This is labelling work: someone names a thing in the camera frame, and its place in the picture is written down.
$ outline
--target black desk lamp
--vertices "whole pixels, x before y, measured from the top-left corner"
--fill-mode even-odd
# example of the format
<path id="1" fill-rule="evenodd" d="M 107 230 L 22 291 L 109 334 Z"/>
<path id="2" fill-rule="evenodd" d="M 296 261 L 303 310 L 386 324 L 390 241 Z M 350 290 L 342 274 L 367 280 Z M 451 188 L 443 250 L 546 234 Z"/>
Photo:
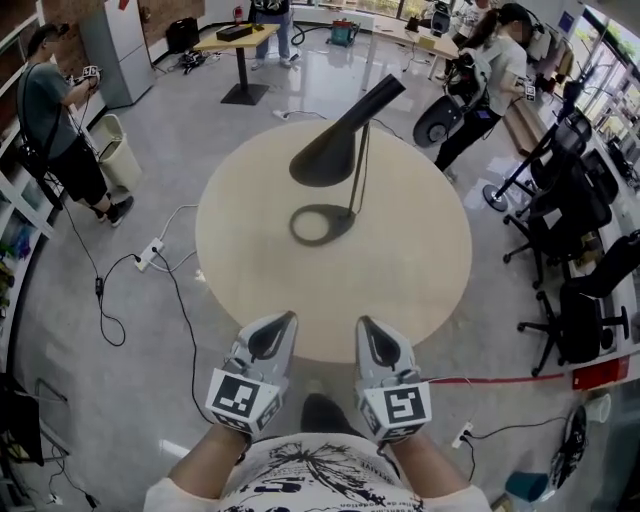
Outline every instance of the black desk lamp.
<path id="1" fill-rule="evenodd" d="M 393 75 L 388 75 L 378 85 L 362 97 L 351 109 L 331 127 L 320 134 L 306 148 L 291 160 L 291 177 L 307 187 L 331 187 L 342 183 L 354 170 L 356 132 L 362 128 L 356 174 L 353 179 L 349 207 L 332 204 L 311 204 L 298 209 L 289 222 L 293 237 L 308 246 L 324 245 L 347 232 L 355 222 L 353 211 L 360 169 L 368 147 L 369 122 L 384 107 L 405 90 Z M 295 231 L 295 222 L 304 213 L 318 213 L 328 223 L 327 233 L 318 239 L 309 240 Z"/>

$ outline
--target lamp stand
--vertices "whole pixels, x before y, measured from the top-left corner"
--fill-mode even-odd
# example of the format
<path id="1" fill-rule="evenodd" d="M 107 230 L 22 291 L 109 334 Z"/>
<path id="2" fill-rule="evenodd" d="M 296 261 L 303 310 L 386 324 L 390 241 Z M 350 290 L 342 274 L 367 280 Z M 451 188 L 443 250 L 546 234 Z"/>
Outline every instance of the lamp stand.
<path id="1" fill-rule="evenodd" d="M 366 123 L 362 127 L 362 136 L 360 137 L 360 149 L 358 151 L 358 161 L 356 163 L 356 172 L 353 177 L 353 187 L 351 188 L 351 199 L 349 200 L 349 207 L 338 206 L 334 204 L 309 204 L 298 208 L 291 216 L 289 221 L 289 231 L 295 240 L 308 247 L 318 247 L 332 242 L 336 238 L 344 235 L 355 223 L 356 212 L 354 211 L 354 203 L 356 199 L 356 192 L 358 191 L 358 182 L 360 181 L 360 171 L 362 169 L 362 162 L 365 158 L 365 151 L 367 150 L 369 141 L 369 123 Z M 325 218 L 327 221 L 328 229 L 324 236 L 310 240 L 308 238 L 301 237 L 295 230 L 296 220 L 305 213 L 317 213 Z"/>

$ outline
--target polished floor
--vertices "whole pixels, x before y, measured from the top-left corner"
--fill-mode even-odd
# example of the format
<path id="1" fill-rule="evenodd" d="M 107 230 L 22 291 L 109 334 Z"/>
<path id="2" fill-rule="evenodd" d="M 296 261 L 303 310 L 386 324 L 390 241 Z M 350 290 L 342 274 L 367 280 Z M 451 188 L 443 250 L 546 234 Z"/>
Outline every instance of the polished floor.
<path id="1" fill-rule="evenodd" d="M 116 112 L 144 170 L 134 210 L 113 230 L 69 203 L 101 273 L 119 257 L 140 253 L 160 235 L 178 206 L 197 203 L 216 167 L 240 144 L 283 122 L 313 117 L 292 114 L 283 121 L 274 110 L 337 118 L 358 99 L 369 36 L 359 35 L 352 48 L 344 49 L 326 45 L 326 35 L 323 31 L 309 34 L 291 70 L 279 67 L 277 55 L 271 55 L 270 65 L 249 71 L 251 81 L 270 86 L 257 106 L 220 104 L 238 80 L 235 56 L 223 54 L 188 76 L 158 71 L 157 85 L 137 105 Z M 275 41 L 271 49 L 275 51 Z M 395 44 L 379 44 L 369 82 L 372 87 L 393 73 L 407 87 L 378 116 L 407 141 L 415 121 L 441 92 L 437 83 L 427 79 L 429 66 L 421 62 L 424 55 L 415 57 L 403 73 L 411 52 Z M 170 65 L 169 59 L 160 63 L 163 68 Z M 425 154 L 433 159 L 437 148 Z M 520 320 L 541 319 L 531 287 L 533 260 L 523 254 L 504 265 L 502 254 L 522 239 L 515 229 L 502 224 L 501 215 L 480 194 L 484 184 L 500 182 L 514 165 L 515 150 L 501 124 L 453 165 L 458 176 L 454 188 L 471 227 L 473 264 L 467 289 L 451 318 L 416 347 L 425 377 L 525 377 L 540 356 L 543 338 L 515 329 Z M 517 195 L 510 199 L 520 200 Z M 164 253 L 169 262 L 176 263 L 195 248 L 194 220 L 195 210 L 187 209 L 171 224 Z M 232 219 L 229 222 L 233 229 Z M 171 447 L 189 448 L 207 429 L 190 396 L 193 352 L 187 326 L 169 276 L 153 269 L 141 274 L 131 261 L 125 261 L 109 278 L 104 306 L 122 319 L 127 338 L 120 348 L 109 346 L 100 334 L 91 264 L 64 213 L 55 228 L 56 236 L 44 246 L 27 291 L 15 371 L 27 387 L 44 377 L 68 396 L 68 408 L 47 405 L 43 415 L 70 446 L 67 469 L 74 482 L 96 496 L 104 510 L 141 510 L 146 489 L 177 460 Z M 216 301 L 198 269 L 198 259 L 192 257 L 175 274 L 199 348 L 196 397 L 202 403 L 211 370 L 221 363 L 238 325 Z M 553 294 L 553 282 L 547 289 Z M 112 325 L 105 330 L 120 339 Z M 305 382 L 311 378 L 323 380 L 354 424 L 362 426 L 351 399 L 353 368 L 297 359 L 288 402 L 269 434 L 296 430 Z M 472 420 L 474 431 L 482 434 L 509 424 L 567 415 L 581 400 L 571 391 L 570 376 L 473 388 L 434 384 L 431 393 L 434 419 L 428 431 L 465 474 L 471 471 L 469 447 L 450 448 L 465 421 Z M 562 422 L 555 422 L 477 441 L 473 482 L 494 500 L 512 471 L 546 472 L 562 429 Z M 590 430 L 590 446 L 578 473 L 538 510 L 588 510 L 599 489 L 606 433 L 606 426 Z M 57 467 L 25 466 L 21 471 L 46 500 L 48 479 Z M 82 494 L 63 477 L 54 480 L 53 488 L 67 510 L 87 509 Z M 34 500 L 36 505 L 42 503 L 35 493 Z"/>

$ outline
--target round table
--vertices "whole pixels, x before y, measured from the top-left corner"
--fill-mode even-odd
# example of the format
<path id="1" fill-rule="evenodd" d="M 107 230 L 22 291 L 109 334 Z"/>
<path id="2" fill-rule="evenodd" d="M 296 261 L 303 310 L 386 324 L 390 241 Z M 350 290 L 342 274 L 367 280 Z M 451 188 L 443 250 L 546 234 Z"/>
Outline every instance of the round table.
<path id="1" fill-rule="evenodd" d="M 320 247 L 296 242 L 289 221 L 298 208 L 349 203 L 354 175 L 310 188 L 289 174 L 291 159 L 330 124 L 288 123 L 231 153 L 202 194 L 196 247 L 211 291 L 240 325 L 292 310 L 297 356 L 351 363 L 362 315 L 413 344 L 442 325 L 469 278 L 471 234 L 456 192 L 435 165 L 373 128 L 353 227 Z M 356 210 L 363 178 L 364 166 Z"/>

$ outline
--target white t-shirt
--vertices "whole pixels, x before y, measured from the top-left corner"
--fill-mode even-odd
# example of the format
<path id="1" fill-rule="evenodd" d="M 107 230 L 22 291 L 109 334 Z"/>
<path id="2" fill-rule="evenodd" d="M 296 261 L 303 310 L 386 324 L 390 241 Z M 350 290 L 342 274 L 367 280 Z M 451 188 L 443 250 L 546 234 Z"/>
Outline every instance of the white t-shirt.
<path id="1" fill-rule="evenodd" d="M 490 512 L 480 489 L 435 499 L 408 490 L 376 446 L 346 434 L 296 434 L 254 444 L 219 500 L 165 478 L 144 512 Z"/>
<path id="2" fill-rule="evenodd" d="M 489 93 L 489 107 L 491 110 L 500 116 L 504 116 L 515 95 L 502 91 L 500 82 L 502 82 L 504 74 L 507 72 L 513 73 L 520 78 L 527 77 L 527 52 L 515 40 L 506 35 L 497 36 L 491 46 L 482 50 L 480 55 L 495 55 L 496 52 L 499 52 L 498 56 L 489 63 L 491 65 L 491 78 L 487 84 L 487 92 Z"/>
<path id="3" fill-rule="evenodd" d="M 484 17 L 484 15 L 491 10 L 490 6 L 481 9 L 473 2 L 471 5 L 465 2 L 462 9 L 460 9 L 460 21 L 462 25 L 458 28 L 458 33 L 464 37 L 470 37 L 471 32 L 478 24 L 478 22 Z"/>

